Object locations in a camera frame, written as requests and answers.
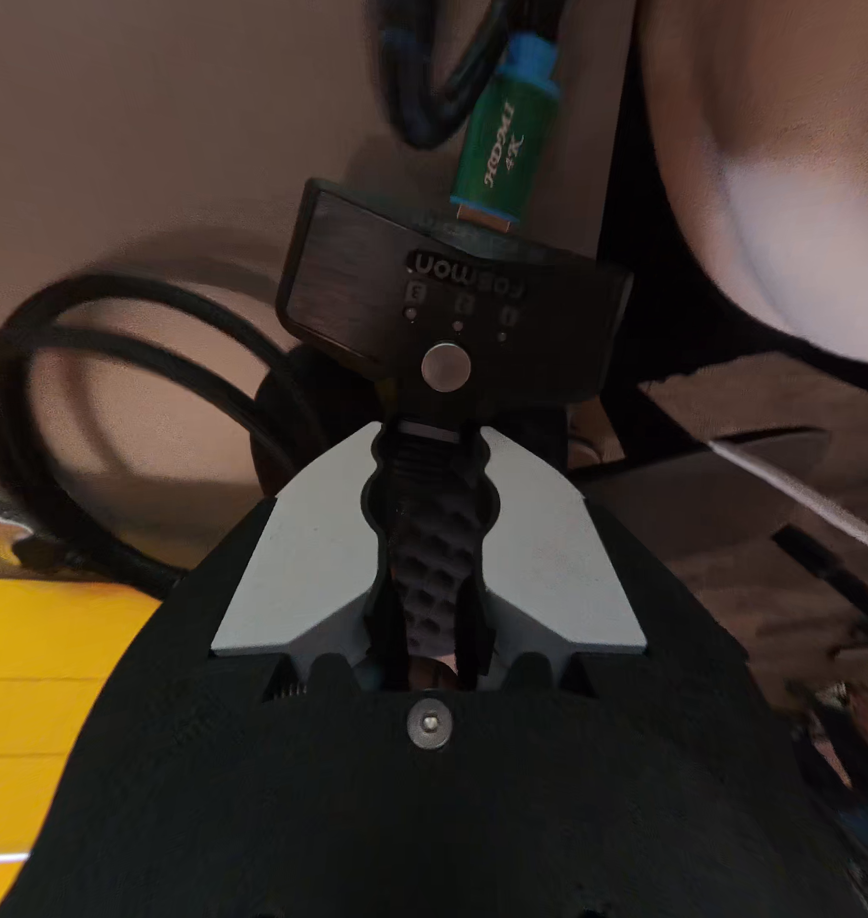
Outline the plain desk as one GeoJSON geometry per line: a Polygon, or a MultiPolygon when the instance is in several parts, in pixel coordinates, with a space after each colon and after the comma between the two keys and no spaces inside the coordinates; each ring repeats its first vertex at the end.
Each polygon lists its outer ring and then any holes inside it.
{"type": "MultiPolygon", "coordinates": [[[[453,150],[387,129],[362,2],[0,2],[0,323],[33,291],[103,266],[183,271],[207,293],[241,262],[276,283],[313,175],[436,206],[453,150]]],[[[623,98],[603,254],[636,274],[617,369],[693,434],[812,425],[832,433],[815,484],[868,521],[868,394],[803,357],[745,356],[685,377],[699,334],[744,314],[703,273],[659,174],[646,103],[623,98]]],[[[47,353],[36,413],[93,510],[193,565],[256,499],[243,430],[175,386],[47,353]]]]}

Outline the green HDMI plug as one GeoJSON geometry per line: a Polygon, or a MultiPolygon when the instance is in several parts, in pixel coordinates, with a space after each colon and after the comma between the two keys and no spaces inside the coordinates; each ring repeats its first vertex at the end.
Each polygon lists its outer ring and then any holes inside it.
{"type": "Polygon", "coordinates": [[[560,107],[554,40],[518,31],[476,102],[450,195],[459,219],[518,226],[560,107]]]}

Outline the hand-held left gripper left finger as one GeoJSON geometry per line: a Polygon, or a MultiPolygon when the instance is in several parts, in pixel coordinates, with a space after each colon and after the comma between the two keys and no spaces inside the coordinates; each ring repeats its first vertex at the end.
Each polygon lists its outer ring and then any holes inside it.
{"type": "Polygon", "coordinates": [[[366,424],[279,491],[212,639],[216,656],[280,653],[299,678],[326,654],[368,665],[367,619],[390,574],[369,504],[382,430],[366,424]]]}

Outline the yellow plastic bin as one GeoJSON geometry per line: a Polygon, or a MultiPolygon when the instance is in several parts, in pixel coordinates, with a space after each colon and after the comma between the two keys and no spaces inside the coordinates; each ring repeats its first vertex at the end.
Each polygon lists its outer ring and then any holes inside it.
{"type": "Polygon", "coordinates": [[[113,584],[0,579],[0,901],[102,686],[158,606],[113,584]]]}

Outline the black HDMI switch box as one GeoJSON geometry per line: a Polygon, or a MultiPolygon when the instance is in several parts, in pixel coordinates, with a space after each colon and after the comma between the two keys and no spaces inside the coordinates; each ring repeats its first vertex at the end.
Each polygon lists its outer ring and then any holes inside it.
{"type": "Polygon", "coordinates": [[[440,427],[597,396],[633,278],[609,263],[309,179],[279,321],[440,427]]]}

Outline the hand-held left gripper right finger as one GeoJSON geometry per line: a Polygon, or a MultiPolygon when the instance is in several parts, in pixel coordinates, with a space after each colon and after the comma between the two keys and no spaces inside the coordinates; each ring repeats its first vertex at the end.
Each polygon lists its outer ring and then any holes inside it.
{"type": "Polygon", "coordinates": [[[493,427],[486,483],[497,515],[483,537],[482,584],[494,631],[488,678],[538,653],[560,678],[577,653],[641,655],[647,639],[581,492],[493,427]]]}

